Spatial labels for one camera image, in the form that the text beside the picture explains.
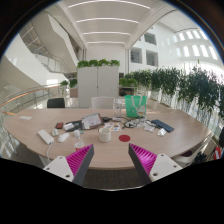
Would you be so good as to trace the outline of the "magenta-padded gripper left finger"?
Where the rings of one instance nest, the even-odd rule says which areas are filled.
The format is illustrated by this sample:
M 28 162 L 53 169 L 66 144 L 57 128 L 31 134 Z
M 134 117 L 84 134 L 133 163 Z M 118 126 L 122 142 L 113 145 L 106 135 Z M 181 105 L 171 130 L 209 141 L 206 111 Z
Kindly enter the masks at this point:
M 58 156 L 44 170 L 81 186 L 93 155 L 94 145 L 90 144 L 67 157 Z

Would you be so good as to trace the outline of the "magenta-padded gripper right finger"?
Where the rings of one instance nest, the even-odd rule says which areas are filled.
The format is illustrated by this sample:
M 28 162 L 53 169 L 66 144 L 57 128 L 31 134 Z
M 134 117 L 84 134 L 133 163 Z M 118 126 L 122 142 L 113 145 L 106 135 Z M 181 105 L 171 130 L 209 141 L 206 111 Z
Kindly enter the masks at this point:
M 129 144 L 128 153 L 143 185 L 147 185 L 182 169 L 181 166 L 166 154 L 154 154 L 134 144 Z

